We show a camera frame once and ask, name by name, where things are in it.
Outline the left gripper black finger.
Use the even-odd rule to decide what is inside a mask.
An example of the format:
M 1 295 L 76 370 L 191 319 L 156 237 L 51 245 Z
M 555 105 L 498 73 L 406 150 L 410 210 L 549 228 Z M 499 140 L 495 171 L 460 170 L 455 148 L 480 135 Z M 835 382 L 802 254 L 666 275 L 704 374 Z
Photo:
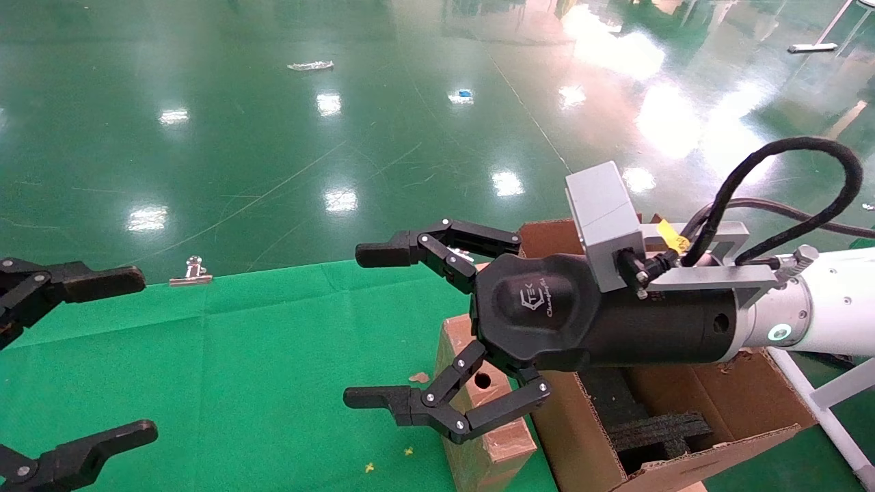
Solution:
M 84 262 L 41 265 L 1 261 L 1 349 L 62 303 L 81 304 L 134 294 L 145 289 L 143 271 L 122 266 L 94 271 Z
M 1 446 L 2 491 L 74 491 L 94 484 L 113 456 L 157 440 L 157 425 L 138 420 L 69 441 L 38 458 Z

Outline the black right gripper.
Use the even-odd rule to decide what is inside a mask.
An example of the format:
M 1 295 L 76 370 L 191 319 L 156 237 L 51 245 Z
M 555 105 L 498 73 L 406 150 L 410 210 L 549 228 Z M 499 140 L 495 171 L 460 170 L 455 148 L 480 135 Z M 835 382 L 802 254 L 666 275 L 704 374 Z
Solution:
M 595 366 L 709 364 L 729 351 L 738 318 L 730 289 L 655 292 L 641 299 L 623 287 L 601 292 L 581 255 L 520 258 L 519 234 L 466 221 L 441 220 L 360 243 L 362 268 L 424 264 L 472 294 L 470 342 L 426 389 L 350 387 L 351 409 L 388 410 L 397 426 L 428 426 L 463 444 L 531 414 L 551 394 L 535 370 L 578 372 Z M 459 250 L 499 258 L 482 271 Z M 485 361 L 511 371 L 518 389 L 460 412 L 451 405 Z

